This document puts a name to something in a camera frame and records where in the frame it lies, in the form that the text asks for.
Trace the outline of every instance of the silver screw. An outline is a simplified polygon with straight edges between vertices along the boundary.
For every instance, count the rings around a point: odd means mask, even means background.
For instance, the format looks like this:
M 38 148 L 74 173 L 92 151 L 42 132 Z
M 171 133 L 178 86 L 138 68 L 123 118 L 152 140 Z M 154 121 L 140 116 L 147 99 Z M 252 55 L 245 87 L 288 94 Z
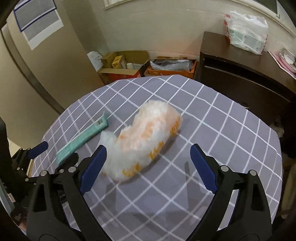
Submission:
M 40 172 L 40 175 L 43 176 L 43 177 L 44 177 L 46 174 L 47 174 L 47 171 L 45 171 L 45 170 L 43 170 L 42 172 Z
M 250 174 L 251 174 L 252 176 L 256 176 L 256 175 L 257 175 L 257 172 L 254 171 L 254 170 L 251 170 L 251 171 L 250 171 Z
M 229 168 L 228 166 L 221 166 L 221 170 L 224 172 L 228 172 Z
M 76 171 L 76 167 L 69 167 L 68 171 L 69 172 L 75 172 Z

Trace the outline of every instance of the round table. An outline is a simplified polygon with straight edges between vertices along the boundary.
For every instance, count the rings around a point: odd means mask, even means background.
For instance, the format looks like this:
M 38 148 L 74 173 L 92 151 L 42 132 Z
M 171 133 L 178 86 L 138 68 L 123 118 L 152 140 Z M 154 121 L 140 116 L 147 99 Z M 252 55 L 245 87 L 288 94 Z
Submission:
M 131 125 L 139 107 L 148 100 L 169 102 L 183 116 L 180 133 L 169 140 L 153 163 L 125 183 L 99 174 L 84 198 L 111 239 L 116 241 L 186 240 L 213 197 L 205 189 L 189 155 L 192 144 L 233 171 L 258 172 L 272 220 L 279 204 L 282 160 L 275 131 L 259 118 L 215 90 L 180 75 L 119 80 L 73 103 L 53 123 L 42 141 L 49 148 L 35 159 L 33 176 L 53 173 L 56 153 L 72 137 L 102 114 L 117 136 Z M 98 147 L 100 134 L 77 153 L 79 161 Z M 220 228 L 227 226 L 237 192 Z M 79 229 L 67 203 L 64 210 Z

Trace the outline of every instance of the cabinet handle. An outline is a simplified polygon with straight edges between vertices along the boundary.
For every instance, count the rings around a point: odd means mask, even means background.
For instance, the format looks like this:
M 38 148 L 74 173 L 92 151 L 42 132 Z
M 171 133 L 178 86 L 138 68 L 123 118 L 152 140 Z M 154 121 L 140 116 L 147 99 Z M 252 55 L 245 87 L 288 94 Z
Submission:
M 249 109 L 250 108 L 250 106 L 247 104 L 247 103 L 245 103 L 245 102 L 242 102 L 242 103 L 239 103 L 242 107 L 244 107 L 244 108 L 246 108 L 246 109 Z

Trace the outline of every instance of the drawer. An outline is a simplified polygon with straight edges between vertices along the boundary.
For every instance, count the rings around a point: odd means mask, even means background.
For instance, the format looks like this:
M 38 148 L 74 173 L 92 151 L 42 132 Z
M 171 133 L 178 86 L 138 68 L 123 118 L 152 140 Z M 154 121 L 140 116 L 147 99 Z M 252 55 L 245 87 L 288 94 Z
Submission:
M 201 81 L 241 104 L 267 125 L 289 104 L 288 99 L 261 84 L 213 67 L 203 68 Z

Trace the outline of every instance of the transparent plastic wrap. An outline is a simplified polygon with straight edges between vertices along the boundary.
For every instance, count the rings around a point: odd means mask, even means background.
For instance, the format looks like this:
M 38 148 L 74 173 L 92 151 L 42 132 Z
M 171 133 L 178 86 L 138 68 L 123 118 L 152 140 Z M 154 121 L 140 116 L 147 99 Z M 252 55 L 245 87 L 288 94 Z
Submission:
M 154 70 L 190 71 L 193 68 L 192 61 L 187 59 L 157 59 L 150 64 Z
M 167 140 L 176 135 L 182 116 L 168 103 L 149 101 L 142 105 L 133 125 L 118 137 L 102 131 L 99 144 L 107 149 L 102 172 L 115 181 L 126 181 L 147 167 Z
M 268 35 L 268 25 L 263 17 L 230 11 L 226 14 L 225 35 L 238 48 L 262 54 Z

